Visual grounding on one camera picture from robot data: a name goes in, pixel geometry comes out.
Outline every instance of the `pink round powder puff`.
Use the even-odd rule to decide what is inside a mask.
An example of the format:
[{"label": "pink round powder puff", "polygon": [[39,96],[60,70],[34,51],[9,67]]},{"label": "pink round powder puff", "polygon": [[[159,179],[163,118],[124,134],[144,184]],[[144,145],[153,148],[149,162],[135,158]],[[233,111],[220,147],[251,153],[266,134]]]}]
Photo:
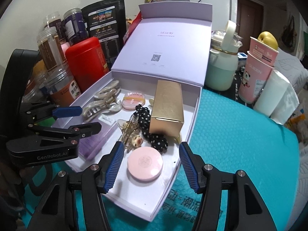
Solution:
[{"label": "pink round powder puff", "polygon": [[145,104],[144,95],[141,92],[129,92],[123,98],[122,105],[127,110],[135,110],[138,104],[142,106]]}]

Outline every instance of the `teal foam mat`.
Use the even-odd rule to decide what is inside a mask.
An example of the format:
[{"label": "teal foam mat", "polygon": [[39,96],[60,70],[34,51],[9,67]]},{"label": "teal foam mat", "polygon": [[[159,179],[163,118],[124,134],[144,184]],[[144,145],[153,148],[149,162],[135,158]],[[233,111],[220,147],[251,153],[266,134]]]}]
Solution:
[{"label": "teal foam mat", "polygon": [[[284,230],[298,181],[299,151],[294,133],[250,108],[203,90],[189,145],[206,163],[221,171],[245,170],[264,199],[277,230]],[[60,169],[67,167],[62,163],[54,164],[54,175]],[[28,186],[25,199],[33,212],[39,197],[33,196]],[[84,231],[81,194],[77,194],[77,199],[80,231]],[[181,167],[166,201],[151,223],[105,198],[104,203],[113,231],[188,231],[192,228],[200,199],[201,196],[189,188]],[[219,231],[224,230],[226,203],[227,192],[223,191]],[[25,215],[23,219],[27,224],[30,217]]]}]

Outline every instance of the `small figurine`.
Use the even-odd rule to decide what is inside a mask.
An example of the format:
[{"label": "small figurine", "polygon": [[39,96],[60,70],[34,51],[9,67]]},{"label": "small figurine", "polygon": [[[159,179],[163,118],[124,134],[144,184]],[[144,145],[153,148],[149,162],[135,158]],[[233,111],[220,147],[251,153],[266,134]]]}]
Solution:
[{"label": "small figurine", "polygon": [[143,143],[143,138],[140,135],[134,136],[131,140],[131,144],[134,147],[141,147],[142,143]]}]

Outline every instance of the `polka dot scrunchie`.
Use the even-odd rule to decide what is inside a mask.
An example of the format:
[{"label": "polka dot scrunchie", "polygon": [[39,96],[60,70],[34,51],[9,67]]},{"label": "polka dot scrunchie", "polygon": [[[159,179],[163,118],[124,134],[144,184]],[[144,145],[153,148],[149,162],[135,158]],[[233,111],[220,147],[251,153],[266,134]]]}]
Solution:
[{"label": "polka dot scrunchie", "polygon": [[141,128],[143,137],[151,144],[152,148],[158,152],[163,153],[167,151],[168,142],[166,137],[159,134],[150,134],[150,110],[147,107],[142,107],[140,104],[136,106],[135,117],[139,117],[138,123]]}]

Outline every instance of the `pink compact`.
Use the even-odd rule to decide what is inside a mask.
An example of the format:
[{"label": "pink compact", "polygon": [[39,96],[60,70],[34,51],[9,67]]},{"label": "pink compact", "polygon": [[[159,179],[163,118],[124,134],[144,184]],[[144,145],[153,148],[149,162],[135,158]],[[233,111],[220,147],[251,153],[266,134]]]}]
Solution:
[{"label": "pink compact", "polygon": [[129,156],[127,168],[137,180],[149,182],[160,176],[163,168],[163,158],[152,147],[140,147],[135,149]]},{"label": "pink compact", "polygon": [[123,108],[127,110],[135,110],[136,106],[145,104],[144,95],[141,92],[129,92],[123,98]]}]

